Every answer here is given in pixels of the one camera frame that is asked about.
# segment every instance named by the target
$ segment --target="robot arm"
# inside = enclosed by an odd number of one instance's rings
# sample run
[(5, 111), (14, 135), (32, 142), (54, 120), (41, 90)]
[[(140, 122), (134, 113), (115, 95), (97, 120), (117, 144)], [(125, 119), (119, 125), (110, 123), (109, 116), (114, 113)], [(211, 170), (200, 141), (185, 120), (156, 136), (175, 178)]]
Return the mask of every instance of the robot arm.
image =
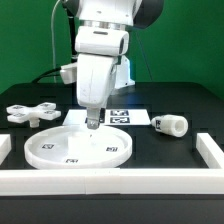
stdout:
[(77, 99), (87, 108), (87, 127), (97, 129), (101, 108), (115, 85), (119, 58), (128, 50), (126, 26), (146, 28), (164, 0), (62, 0), (82, 21), (76, 37)]

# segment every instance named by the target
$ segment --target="green backdrop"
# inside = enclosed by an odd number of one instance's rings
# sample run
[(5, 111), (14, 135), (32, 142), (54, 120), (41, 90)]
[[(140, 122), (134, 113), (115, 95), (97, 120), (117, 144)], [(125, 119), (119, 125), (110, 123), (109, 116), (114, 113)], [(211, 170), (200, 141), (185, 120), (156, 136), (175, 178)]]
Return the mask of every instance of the green backdrop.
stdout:
[[(0, 1), (0, 92), (52, 68), (50, 19), (55, 3)], [(55, 23), (57, 64), (67, 64), (70, 42), (62, 7)], [(131, 32), (128, 57), (137, 81), (196, 82), (224, 99), (224, 1), (165, 0), (156, 23)]]

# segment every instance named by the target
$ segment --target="black cable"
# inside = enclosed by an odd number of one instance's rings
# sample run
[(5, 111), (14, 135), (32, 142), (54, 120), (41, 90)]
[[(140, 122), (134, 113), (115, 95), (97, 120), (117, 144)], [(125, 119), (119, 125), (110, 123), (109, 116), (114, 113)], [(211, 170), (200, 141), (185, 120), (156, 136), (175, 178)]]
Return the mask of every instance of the black cable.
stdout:
[(59, 74), (45, 75), (45, 76), (36, 78), (35, 80), (32, 81), (32, 83), (38, 83), (41, 79), (48, 78), (48, 77), (56, 77), (56, 76), (60, 76), (60, 75)]
[(71, 52), (72, 52), (72, 57), (71, 57), (71, 62), (77, 62), (77, 51), (75, 50), (75, 39), (76, 39), (76, 33), (75, 33), (75, 18), (74, 15), (68, 10), (67, 11), (67, 16), (68, 16), (68, 22), (69, 22), (69, 30), (70, 30), (70, 41), (71, 41)]
[(139, 38), (139, 35), (138, 35), (137, 31), (135, 32), (135, 34), (136, 34), (137, 42), (139, 44), (139, 47), (140, 47), (143, 59), (145, 61), (145, 64), (146, 64), (146, 67), (147, 67), (147, 70), (148, 70), (148, 73), (149, 73), (149, 78), (150, 78), (151, 82), (153, 82), (152, 72), (151, 72), (151, 69), (150, 69), (149, 62), (148, 62), (147, 57), (146, 57), (146, 53), (145, 53), (145, 51), (143, 49), (142, 42), (141, 42), (141, 40)]
[(43, 74), (41, 74), (40, 76), (38, 76), (37, 78), (35, 78), (33, 81), (32, 81), (32, 83), (38, 83), (38, 81), (40, 80), (40, 79), (42, 79), (42, 78), (45, 78), (45, 77), (51, 77), (51, 76), (55, 76), (55, 74), (54, 75), (50, 75), (51, 73), (54, 73), (54, 72), (58, 72), (58, 71), (60, 71), (61, 70), (61, 67), (59, 67), (59, 68), (54, 68), (54, 69), (51, 69), (51, 70), (49, 70), (49, 71), (46, 71), (46, 72), (44, 72)]

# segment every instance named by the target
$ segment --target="cable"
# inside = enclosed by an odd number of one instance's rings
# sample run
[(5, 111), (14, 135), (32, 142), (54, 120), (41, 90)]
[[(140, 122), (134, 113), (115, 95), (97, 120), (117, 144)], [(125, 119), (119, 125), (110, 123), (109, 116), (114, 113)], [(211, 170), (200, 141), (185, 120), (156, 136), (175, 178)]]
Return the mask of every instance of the cable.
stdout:
[(51, 75), (51, 74), (54, 73), (54, 72), (58, 72), (58, 71), (60, 71), (60, 70), (61, 70), (61, 67), (59, 67), (59, 68), (54, 68), (54, 69), (51, 69), (51, 70), (49, 70), (49, 71), (47, 71), (47, 72), (44, 72), (43, 74), (41, 74), (40, 76), (38, 76), (37, 78), (35, 78), (35, 79), (32, 81), (32, 83), (38, 83), (38, 81), (39, 81), (40, 79), (45, 78), (45, 77), (58, 76), (58, 75), (56, 75), (56, 74), (53, 74), (53, 75)]
[(55, 21), (55, 13), (57, 10), (57, 7), (61, 0), (58, 0), (53, 8), (52, 15), (51, 15), (51, 37), (52, 37), (52, 54), (53, 54), (53, 68), (56, 68), (56, 50), (55, 50), (55, 32), (54, 32), (54, 21)]
[(69, 22), (69, 30), (70, 30), (70, 42), (71, 42), (71, 52), (72, 52), (72, 57), (71, 57), (71, 62), (77, 62), (77, 57), (78, 53), (75, 50), (75, 39), (76, 39), (76, 32), (75, 32), (75, 19), (74, 15), (67, 9), (65, 8), (68, 16), (68, 22)]
[(143, 49), (142, 42), (141, 42), (141, 40), (140, 40), (140, 37), (139, 37), (137, 31), (135, 32), (135, 35), (136, 35), (137, 42), (138, 42), (138, 44), (139, 44), (139, 47), (140, 47), (140, 50), (141, 50), (143, 59), (144, 59), (144, 61), (145, 61), (145, 64), (146, 64), (146, 67), (147, 67), (147, 70), (148, 70), (148, 73), (149, 73), (149, 78), (150, 78), (151, 82), (153, 82), (153, 77), (152, 77), (152, 73), (151, 73), (150, 65), (149, 65), (149, 62), (148, 62), (148, 60), (147, 60), (146, 53), (145, 53), (145, 51), (144, 51), (144, 49)]

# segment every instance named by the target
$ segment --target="black tabletop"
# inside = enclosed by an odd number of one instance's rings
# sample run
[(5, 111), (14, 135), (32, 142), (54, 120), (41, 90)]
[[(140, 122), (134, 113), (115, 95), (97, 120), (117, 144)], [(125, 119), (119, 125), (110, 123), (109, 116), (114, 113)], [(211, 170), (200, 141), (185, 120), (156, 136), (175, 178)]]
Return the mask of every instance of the black tabletop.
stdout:
[[(80, 109), (75, 92), (75, 85), (18, 84), (0, 95), (0, 134), (10, 134), (12, 139), (12, 151), (0, 169), (33, 169), (24, 158), (25, 141), (41, 130), (62, 125), (69, 109)], [(28, 122), (7, 121), (6, 107), (36, 106), (43, 102), (56, 103), (62, 116), (54, 121), (42, 120), (37, 129), (29, 128)], [(189, 130), (182, 138), (158, 133), (151, 126), (119, 126), (133, 139), (133, 154), (120, 168), (207, 168), (195, 149), (197, 133), (209, 133), (221, 148), (224, 146), (224, 101), (199, 84), (137, 83), (110, 96), (108, 108), (146, 109), (151, 119), (158, 115), (181, 115), (189, 123)], [(222, 223), (219, 221), (224, 217), (223, 199), (222, 195), (2, 197), (0, 205), (4, 209), (0, 209), (0, 221)], [(11, 206), (12, 216), (7, 213)]]

